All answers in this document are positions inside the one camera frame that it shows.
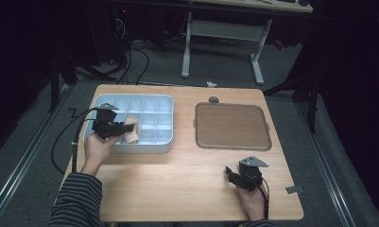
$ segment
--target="beige object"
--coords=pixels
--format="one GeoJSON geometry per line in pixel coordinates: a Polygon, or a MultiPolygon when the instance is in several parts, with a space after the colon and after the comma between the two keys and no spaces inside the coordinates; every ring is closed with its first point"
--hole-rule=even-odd
{"type": "Polygon", "coordinates": [[[140,136],[140,127],[138,124],[138,119],[135,116],[128,116],[127,119],[125,119],[124,125],[130,125],[134,124],[132,132],[125,132],[125,140],[127,141],[127,144],[133,144],[137,143],[140,136]]]}
{"type": "MultiPolygon", "coordinates": [[[[286,192],[286,188],[294,183],[262,91],[100,85],[95,91],[91,106],[103,94],[172,96],[174,139],[171,150],[167,153],[110,155],[96,176],[103,184],[100,209],[102,221],[244,220],[247,217],[235,186],[228,182],[225,166],[237,172],[238,161],[249,156],[255,156],[269,164],[269,167],[260,169],[270,191],[269,217],[303,217],[298,194],[286,192]],[[194,124],[196,105],[207,101],[210,96],[218,97],[221,103],[257,105],[262,108],[269,125],[271,149],[259,151],[199,147],[194,124]]],[[[84,141],[79,140],[77,169],[81,169],[84,162],[84,141]]],[[[71,164],[66,170],[66,173],[70,172],[71,164]]]]}

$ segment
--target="hand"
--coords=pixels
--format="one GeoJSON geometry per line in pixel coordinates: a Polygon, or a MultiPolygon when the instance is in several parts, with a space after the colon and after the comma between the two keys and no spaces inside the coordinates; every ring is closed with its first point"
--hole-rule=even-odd
{"type": "Polygon", "coordinates": [[[95,176],[103,162],[109,157],[112,146],[121,139],[121,136],[114,136],[105,141],[92,133],[85,139],[86,162],[81,173],[95,176]]]}
{"type": "MultiPolygon", "coordinates": [[[[263,185],[260,188],[267,195],[266,189],[263,185]]],[[[261,191],[256,187],[253,191],[249,192],[240,186],[236,187],[239,198],[242,203],[242,209],[245,211],[250,221],[265,219],[265,198],[261,191]]]]}

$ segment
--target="gray carpet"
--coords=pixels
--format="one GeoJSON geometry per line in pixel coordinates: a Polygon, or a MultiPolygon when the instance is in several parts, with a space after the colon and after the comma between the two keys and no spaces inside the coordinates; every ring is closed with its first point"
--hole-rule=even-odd
{"type": "MultiPolygon", "coordinates": [[[[249,52],[251,45],[251,43],[240,44],[236,47],[215,45],[207,51],[193,51],[189,79],[182,79],[180,76],[181,46],[159,48],[148,45],[142,50],[148,54],[150,63],[141,81],[187,86],[207,86],[206,81],[212,81],[217,84],[217,87],[266,90],[284,81],[301,49],[301,46],[296,46],[279,51],[274,46],[267,45],[260,59],[266,84],[260,87],[255,84],[248,62],[248,53],[246,53],[249,52]]],[[[144,55],[138,51],[132,51],[132,65],[128,72],[130,83],[137,79],[145,66],[144,55]]],[[[100,69],[107,70],[108,67],[104,65],[100,69]]],[[[61,129],[72,120],[72,113],[68,109],[75,108],[77,113],[87,109],[95,88],[100,83],[105,82],[82,77],[72,89],[71,95],[65,99],[60,111],[55,116],[54,123],[44,135],[37,156],[0,218],[0,226],[46,225],[62,180],[62,175],[51,163],[52,144],[61,129]]],[[[47,86],[21,117],[18,128],[0,151],[0,191],[44,120],[49,108],[49,96],[50,90],[47,86]]],[[[277,226],[341,226],[340,218],[317,166],[314,147],[308,137],[308,129],[303,125],[304,119],[299,115],[296,105],[286,93],[281,93],[279,96],[268,96],[267,105],[270,108],[294,182],[304,189],[304,192],[300,193],[304,218],[298,221],[276,221],[277,226]]],[[[62,168],[66,168],[69,162],[70,143],[76,127],[77,124],[72,125],[58,142],[56,161],[62,168]]],[[[319,102],[316,127],[321,146],[340,182],[345,199],[353,213],[355,224],[379,226],[379,214],[371,204],[364,185],[339,143],[322,101],[319,102]]]]}

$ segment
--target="striped shirt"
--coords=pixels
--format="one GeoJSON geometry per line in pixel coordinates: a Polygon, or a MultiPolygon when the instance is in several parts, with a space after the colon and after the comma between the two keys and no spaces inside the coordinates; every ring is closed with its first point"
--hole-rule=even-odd
{"type": "MultiPolygon", "coordinates": [[[[49,226],[100,226],[102,183],[92,175],[71,173],[65,179],[51,210],[49,226]]],[[[246,222],[244,227],[275,226],[263,219],[246,222]]]]}

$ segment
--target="small round object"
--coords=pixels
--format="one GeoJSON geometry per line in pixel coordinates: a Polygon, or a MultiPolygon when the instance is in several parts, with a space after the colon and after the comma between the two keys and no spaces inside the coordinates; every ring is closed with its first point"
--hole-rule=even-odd
{"type": "Polygon", "coordinates": [[[219,102],[219,99],[216,96],[211,96],[209,97],[209,102],[213,104],[217,104],[219,102]]]}

